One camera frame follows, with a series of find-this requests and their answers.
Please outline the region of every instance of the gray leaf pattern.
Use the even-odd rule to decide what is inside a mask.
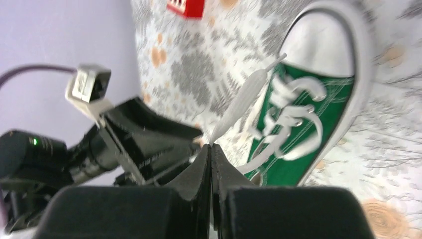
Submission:
[[[224,46],[231,47],[235,52],[238,50],[249,50],[250,53],[243,58],[244,61],[262,60],[265,57],[259,53],[259,45],[255,37],[250,33],[243,37],[238,28],[234,30],[233,34],[224,29],[214,30],[211,33],[211,39],[214,42],[223,40]]]
[[[144,35],[146,34],[146,27],[152,19],[150,1],[133,0],[131,3],[136,30]]]
[[[227,73],[227,81],[228,84],[222,83],[221,90],[217,91],[217,96],[210,105],[210,111],[217,116],[223,115],[240,88],[230,73]]]
[[[408,149],[398,140],[382,135],[372,135],[364,144],[366,153],[362,155],[366,168],[374,175],[398,175],[407,173],[408,167],[422,166],[422,152]]]
[[[412,0],[398,18],[422,17],[422,0]]]
[[[258,16],[269,17],[274,14],[290,21],[311,2],[313,0],[262,0]]]
[[[261,39],[264,45],[265,53],[273,56],[277,56],[279,54],[281,41],[285,37],[289,25],[290,23],[287,22],[273,22],[271,23],[270,27],[264,31]]]
[[[181,51],[187,52],[201,47],[204,41],[205,39],[200,32],[184,31],[177,35],[174,39],[174,44],[177,45]]]
[[[371,9],[367,8],[365,4],[365,0],[353,0],[352,2],[355,5],[355,7],[357,7],[359,10],[363,12],[363,15],[366,21],[369,24],[373,24],[374,21],[376,20],[376,15]]]
[[[210,102],[207,82],[215,81],[212,59],[200,50],[182,55],[180,62],[171,65],[171,77],[180,91],[192,95],[200,106]]]
[[[412,109],[405,102],[378,97],[372,98],[354,122],[350,131],[373,130],[411,136],[421,131],[416,119],[410,117]]]

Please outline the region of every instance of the eyelet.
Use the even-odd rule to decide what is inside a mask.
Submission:
[[[308,107],[308,113],[312,113],[312,112],[315,111],[315,106],[313,106],[313,105],[307,105],[307,107]]]

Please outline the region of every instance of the canvas shoe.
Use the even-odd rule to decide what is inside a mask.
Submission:
[[[248,163],[237,169],[260,185],[303,184],[348,131],[371,89],[373,44],[366,24],[345,2],[308,5],[281,40],[280,59],[245,81],[210,143],[244,114],[273,70],[250,131]]]

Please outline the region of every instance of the purple cable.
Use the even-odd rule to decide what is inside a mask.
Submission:
[[[22,65],[15,67],[11,70],[6,71],[4,74],[0,76],[0,89],[2,86],[11,78],[19,75],[21,73],[25,73],[28,71],[59,71],[64,73],[73,74],[76,72],[75,68],[65,67],[65,66],[54,66],[48,64],[32,64],[32,65]]]
[[[54,65],[48,65],[48,64],[32,64],[32,65],[22,65],[15,67],[11,70],[6,71],[4,74],[0,76],[0,89],[2,86],[11,78],[28,72],[28,71],[59,71],[63,73],[70,73],[73,74],[76,72],[76,69],[70,68],[70,67],[64,67],[64,66],[54,66]],[[0,188],[0,229],[4,228],[8,222],[8,212],[4,204],[3,200],[3,193]]]

